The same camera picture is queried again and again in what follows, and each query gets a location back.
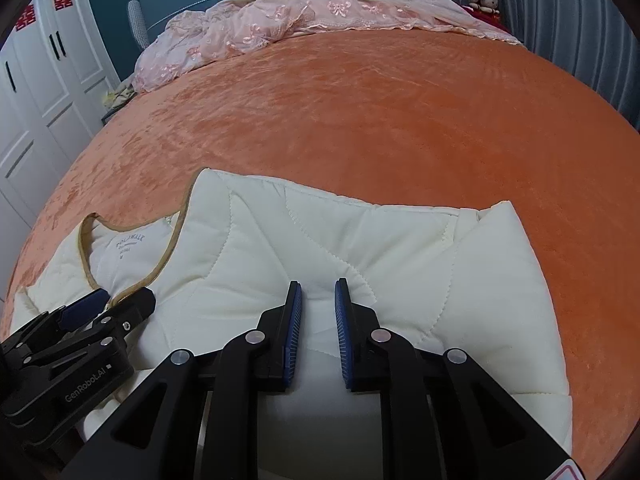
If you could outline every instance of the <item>silver screw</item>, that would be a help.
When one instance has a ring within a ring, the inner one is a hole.
[[[461,365],[466,361],[466,354],[460,348],[454,348],[447,352],[447,359],[454,364]]]
[[[259,330],[251,330],[248,332],[246,336],[244,336],[248,343],[252,345],[261,343],[264,341],[264,332],[260,332]]]
[[[174,365],[183,365],[191,358],[191,355],[186,350],[176,350],[171,354],[171,362]]]
[[[389,330],[385,330],[384,328],[377,328],[373,332],[371,332],[371,338],[376,343],[386,343],[391,339],[391,332],[389,332]]]

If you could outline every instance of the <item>orange velvet blanket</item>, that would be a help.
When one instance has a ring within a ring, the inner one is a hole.
[[[640,414],[640,137],[520,46],[423,30],[293,38],[135,98],[40,214],[11,296],[87,213],[134,224],[178,208],[201,166],[368,202],[511,200],[545,274],[588,478]],[[8,334],[9,300],[2,320]]]

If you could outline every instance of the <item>pink embroidered fabric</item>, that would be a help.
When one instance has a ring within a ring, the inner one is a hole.
[[[225,0],[173,17],[136,62],[133,86],[151,91],[213,61],[316,32],[421,28],[520,44],[452,0]]]

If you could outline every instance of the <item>stuffed toy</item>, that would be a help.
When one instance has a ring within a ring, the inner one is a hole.
[[[469,7],[486,14],[500,14],[498,0],[469,0]]]

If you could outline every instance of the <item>white wardrobe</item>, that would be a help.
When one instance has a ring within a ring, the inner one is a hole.
[[[102,127],[102,98],[119,83],[89,0],[33,0],[0,50],[0,300],[38,213]]]

